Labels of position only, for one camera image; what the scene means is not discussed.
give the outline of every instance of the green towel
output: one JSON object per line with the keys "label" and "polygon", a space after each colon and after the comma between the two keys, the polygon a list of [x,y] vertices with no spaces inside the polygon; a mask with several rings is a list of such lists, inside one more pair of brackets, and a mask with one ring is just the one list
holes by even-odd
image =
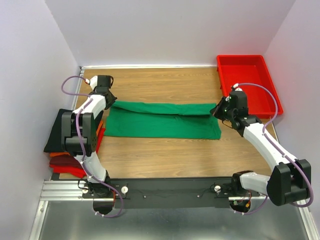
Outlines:
{"label": "green towel", "polygon": [[220,139],[215,103],[172,104],[116,101],[104,135],[138,138]]}

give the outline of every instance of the wooden tabletop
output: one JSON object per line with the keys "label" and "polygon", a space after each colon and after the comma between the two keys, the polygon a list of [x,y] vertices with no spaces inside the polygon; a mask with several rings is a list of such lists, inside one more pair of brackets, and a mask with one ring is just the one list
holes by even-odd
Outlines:
{"label": "wooden tabletop", "polygon": [[[119,101],[145,103],[218,103],[222,97],[216,68],[87,69],[84,77],[111,75]],[[82,84],[81,93],[91,92]],[[86,97],[80,96],[79,107]],[[109,111],[105,111],[106,120]],[[253,170],[270,175],[266,161],[233,129],[219,121],[219,140],[104,136],[98,157],[111,178],[231,176]],[[268,131],[274,136],[271,125]],[[70,178],[61,174],[60,178]]]}

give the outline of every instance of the white wall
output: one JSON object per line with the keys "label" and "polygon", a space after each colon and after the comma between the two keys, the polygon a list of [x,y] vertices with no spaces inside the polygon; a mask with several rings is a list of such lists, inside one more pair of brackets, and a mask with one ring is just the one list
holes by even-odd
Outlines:
{"label": "white wall", "polygon": [[276,123],[279,140],[312,167],[314,202],[320,226],[320,1],[297,0],[264,57],[282,102]]}
{"label": "white wall", "polygon": [[46,0],[81,66],[263,54],[295,0]]}
{"label": "white wall", "polygon": [[71,106],[60,84],[79,69],[43,0],[1,1],[0,33],[0,239],[24,240],[50,173],[44,146]]}

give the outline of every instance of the gray floor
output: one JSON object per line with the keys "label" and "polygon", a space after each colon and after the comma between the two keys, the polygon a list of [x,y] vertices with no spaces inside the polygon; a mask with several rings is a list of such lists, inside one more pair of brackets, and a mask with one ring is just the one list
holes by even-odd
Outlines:
{"label": "gray floor", "polygon": [[[261,200],[253,200],[258,205]],[[248,216],[223,208],[128,209],[118,218],[94,215],[92,203],[49,203],[41,240],[304,240],[299,210],[268,202]]]}

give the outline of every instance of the stack of folded clothes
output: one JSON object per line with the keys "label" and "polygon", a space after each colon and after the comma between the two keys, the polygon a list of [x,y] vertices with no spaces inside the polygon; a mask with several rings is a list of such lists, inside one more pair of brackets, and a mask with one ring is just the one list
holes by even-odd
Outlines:
{"label": "stack of folded clothes", "polygon": [[[50,153],[51,160],[49,165],[53,168],[54,173],[70,173],[78,178],[83,178],[86,173],[83,170],[80,163],[73,157],[70,156],[68,152],[63,152],[61,146],[61,117],[63,113],[72,112],[71,110],[60,109],[57,117],[54,121],[53,127],[51,129],[49,140],[44,147],[45,153]],[[99,147],[104,136],[105,128],[102,128],[103,121],[102,119],[103,112],[100,112],[99,115],[95,118],[96,135],[97,135],[97,147],[96,152],[98,153]]]}

